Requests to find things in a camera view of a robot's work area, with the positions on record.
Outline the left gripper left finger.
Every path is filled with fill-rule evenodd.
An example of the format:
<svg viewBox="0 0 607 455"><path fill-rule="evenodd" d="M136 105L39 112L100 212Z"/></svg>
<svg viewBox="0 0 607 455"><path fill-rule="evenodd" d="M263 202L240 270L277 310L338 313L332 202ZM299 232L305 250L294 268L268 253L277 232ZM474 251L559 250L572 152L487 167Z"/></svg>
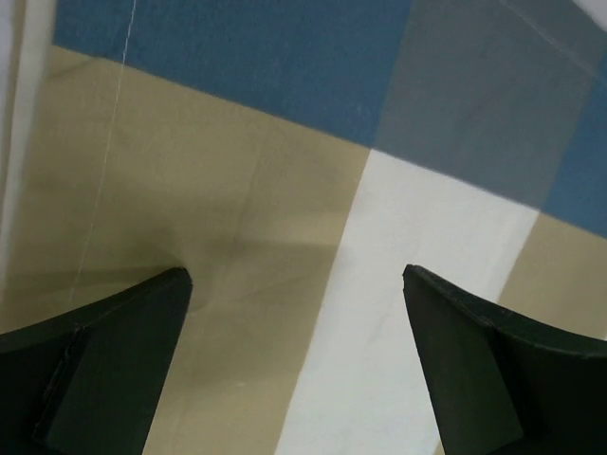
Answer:
<svg viewBox="0 0 607 455"><path fill-rule="evenodd" d="M171 268L4 333L2 453L142 453L192 292Z"/></svg>

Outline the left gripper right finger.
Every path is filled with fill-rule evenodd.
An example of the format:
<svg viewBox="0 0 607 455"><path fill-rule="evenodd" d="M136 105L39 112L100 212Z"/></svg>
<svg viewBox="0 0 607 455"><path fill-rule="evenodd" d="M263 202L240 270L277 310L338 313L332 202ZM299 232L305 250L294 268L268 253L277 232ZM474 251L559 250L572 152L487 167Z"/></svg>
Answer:
<svg viewBox="0 0 607 455"><path fill-rule="evenodd" d="M605 453L605 341L483 300L420 265L407 265L403 281L445 453Z"/></svg>

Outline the blue beige checked placemat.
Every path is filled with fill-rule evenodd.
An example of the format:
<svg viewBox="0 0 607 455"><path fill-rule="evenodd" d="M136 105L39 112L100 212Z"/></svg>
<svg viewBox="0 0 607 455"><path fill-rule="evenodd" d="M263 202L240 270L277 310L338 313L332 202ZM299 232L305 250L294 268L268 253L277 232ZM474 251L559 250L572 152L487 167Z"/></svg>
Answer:
<svg viewBox="0 0 607 455"><path fill-rule="evenodd" d="M148 454L438 454L423 265L606 335L602 1L5 1L1 329L173 266Z"/></svg>

